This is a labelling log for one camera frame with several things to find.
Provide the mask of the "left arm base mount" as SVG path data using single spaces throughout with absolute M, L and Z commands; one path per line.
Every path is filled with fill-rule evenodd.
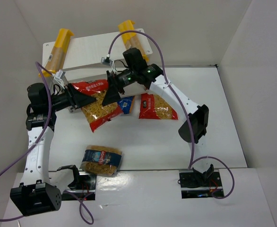
M 63 201 L 75 201 L 76 199 L 67 193 L 72 193 L 77 198 L 85 201 L 95 200 L 96 175 L 86 172 L 79 172 L 76 182 L 72 170 L 61 170 L 58 172 L 50 172 L 50 183 L 58 186 Z

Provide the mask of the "red fusilli pasta bag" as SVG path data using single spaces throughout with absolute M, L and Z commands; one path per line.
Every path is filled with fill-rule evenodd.
M 98 79 L 93 81 L 81 81 L 72 83 L 72 85 L 82 94 L 96 99 L 95 102 L 81 108 L 92 132 L 110 121 L 112 118 L 122 114 L 122 109 L 117 103 L 102 106 L 102 101 L 108 89 L 107 80 Z

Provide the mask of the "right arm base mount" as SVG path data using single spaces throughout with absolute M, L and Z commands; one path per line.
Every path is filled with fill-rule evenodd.
M 198 183 L 192 171 L 180 171 L 178 184 L 182 199 L 211 198 L 212 193 L 217 197 L 225 195 L 218 171 L 214 171 L 204 183 Z

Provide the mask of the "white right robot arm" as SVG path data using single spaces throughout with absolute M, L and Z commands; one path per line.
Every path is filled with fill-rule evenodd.
M 149 91 L 159 95 L 175 110 L 185 122 L 179 128 L 180 137 L 191 145 L 191 151 L 205 136 L 208 126 L 209 108 L 198 105 L 179 90 L 156 64 L 147 64 L 139 49 L 130 48 L 123 53 L 127 63 L 125 70 L 115 73 L 107 71 L 108 89 L 103 98 L 102 106 L 120 101 L 124 88 L 138 83 Z

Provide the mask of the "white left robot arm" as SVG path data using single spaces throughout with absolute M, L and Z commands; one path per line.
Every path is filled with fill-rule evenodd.
M 59 210 L 63 192 L 80 183 L 75 165 L 61 166 L 55 177 L 49 178 L 56 112 L 68 107 L 79 109 L 96 101 L 77 91 L 72 84 L 57 95 L 51 95 L 43 83 L 30 85 L 27 92 L 30 104 L 26 110 L 26 128 L 30 151 L 19 186 L 10 190 L 11 200 L 25 217 Z

